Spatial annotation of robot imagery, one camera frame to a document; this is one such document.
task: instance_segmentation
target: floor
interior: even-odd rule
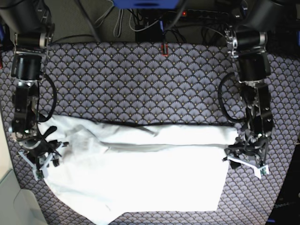
[[[45,2],[51,10],[52,21],[55,23],[54,40],[70,35],[90,34],[90,30],[76,7],[74,0],[45,0]],[[111,6],[111,3],[107,0],[82,0],[82,4],[92,21],[97,20]],[[189,0],[187,8],[212,10],[214,8],[214,1]],[[115,8],[98,29],[102,40],[111,42],[134,42],[135,33],[129,28],[128,22],[130,13],[126,10],[124,11],[121,37],[116,38],[113,36],[113,28],[118,18],[118,12],[119,10]],[[198,39],[200,38],[200,28],[184,28],[182,33],[186,36],[188,43],[200,43]],[[93,40],[91,37],[79,37],[69,39],[67,42],[73,43]],[[168,40],[169,42],[176,41],[171,34]]]

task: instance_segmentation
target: cloth fold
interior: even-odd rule
[[[46,184],[70,208],[97,225],[125,212],[214,211],[225,183],[224,148],[232,127],[126,127],[66,116],[41,123],[47,140],[69,142]]]

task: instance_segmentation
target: folded cloth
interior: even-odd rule
[[[126,127],[53,116],[39,129],[47,140],[69,142],[46,184],[87,219],[106,225],[125,212],[214,211],[225,183],[224,148],[232,127]]]

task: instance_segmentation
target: white wall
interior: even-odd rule
[[[12,168],[13,167],[8,151],[8,144],[4,134],[2,118],[0,113],[0,181]]]

